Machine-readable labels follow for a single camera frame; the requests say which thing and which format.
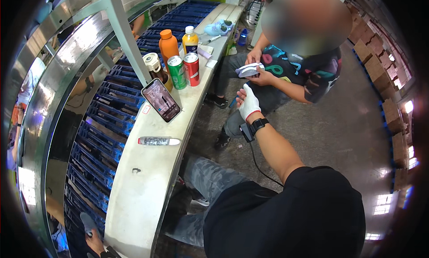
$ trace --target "white conveyor table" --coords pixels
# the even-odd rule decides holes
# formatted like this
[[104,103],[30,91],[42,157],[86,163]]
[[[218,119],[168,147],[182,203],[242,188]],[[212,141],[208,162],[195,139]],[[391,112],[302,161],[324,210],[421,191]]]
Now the white conveyor table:
[[[242,12],[240,6],[219,4],[195,32],[203,34],[206,25],[220,19],[237,23]],[[220,60],[232,33],[208,45],[214,48],[213,60]],[[111,245],[123,258],[153,255],[187,142],[215,71],[202,60],[200,56],[200,84],[172,91],[182,112],[166,123],[154,108],[147,114],[140,111],[125,144],[110,193],[104,239],[104,245]],[[177,146],[144,146],[137,144],[141,136],[168,136],[182,142]]]

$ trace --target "gray jeans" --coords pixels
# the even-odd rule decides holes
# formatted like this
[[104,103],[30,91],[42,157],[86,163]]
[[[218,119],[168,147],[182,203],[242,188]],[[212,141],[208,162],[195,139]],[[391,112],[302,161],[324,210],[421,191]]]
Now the gray jeans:
[[250,179],[243,173],[226,169],[210,159],[192,154],[185,154],[182,168],[182,178],[186,186],[196,188],[210,202],[210,206],[205,212],[182,215],[178,219],[170,218],[166,214],[163,232],[178,241],[203,247],[202,228],[207,212],[224,190],[238,183],[250,181]]
[[[222,57],[221,61],[219,62],[219,67],[217,68],[213,78],[214,93],[216,95],[225,94],[229,79],[238,77],[235,70],[244,66],[246,59],[247,53],[245,52]],[[281,105],[284,105],[291,100],[291,98],[284,92],[274,88],[271,85],[259,86],[250,81],[247,84],[250,86],[250,88],[252,88],[255,96],[258,98],[259,106],[264,116],[268,115],[272,111],[279,108]],[[229,137],[239,138],[242,136],[240,125],[244,122],[245,121],[241,117],[240,112],[236,110],[228,117],[223,128]]]

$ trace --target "concrete floor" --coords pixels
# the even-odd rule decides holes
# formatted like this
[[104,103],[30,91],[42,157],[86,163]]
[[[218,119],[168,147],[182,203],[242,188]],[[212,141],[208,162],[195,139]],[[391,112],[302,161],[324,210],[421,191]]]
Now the concrete floor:
[[[373,215],[377,195],[390,193],[389,143],[383,130],[378,98],[358,63],[353,46],[341,45],[342,71],[334,87],[318,104],[306,105],[291,101],[268,115],[270,123],[294,146],[307,166],[328,165],[340,171],[362,194],[368,233],[383,234],[393,215]],[[247,51],[244,47],[239,52]],[[227,98],[246,82],[231,79]],[[252,180],[277,192],[282,189],[261,175],[252,160],[244,138],[233,139],[224,152],[216,152],[213,144],[228,115],[236,108],[219,109],[203,105],[196,120],[187,151],[219,164],[246,173]],[[260,168],[277,178],[264,160],[257,142],[253,143]],[[205,208],[191,204],[190,213]],[[366,242],[362,256],[370,255],[371,242]],[[205,257],[204,249],[177,242],[162,235],[158,239],[155,257]]]

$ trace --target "black t-shirt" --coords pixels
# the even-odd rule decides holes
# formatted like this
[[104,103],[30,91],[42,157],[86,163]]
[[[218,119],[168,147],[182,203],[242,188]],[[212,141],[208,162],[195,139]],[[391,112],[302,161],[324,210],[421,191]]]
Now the black t-shirt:
[[357,257],[365,214],[341,173],[300,167],[280,194],[253,181],[223,191],[203,231],[208,258]]
[[316,103],[335,84],[341,71],[341,50],[317,55],[291,54],[270,44],[262,51],[261,63],[274,76],[304,86],[305,99]]

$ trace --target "smartphone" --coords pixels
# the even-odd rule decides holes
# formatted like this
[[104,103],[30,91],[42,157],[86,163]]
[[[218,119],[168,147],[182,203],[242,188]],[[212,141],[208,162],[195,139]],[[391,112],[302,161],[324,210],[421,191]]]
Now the smartphone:
[[165,122],[170,122],[181,109],[159,78],[155,78],[142,89],[142,95]]

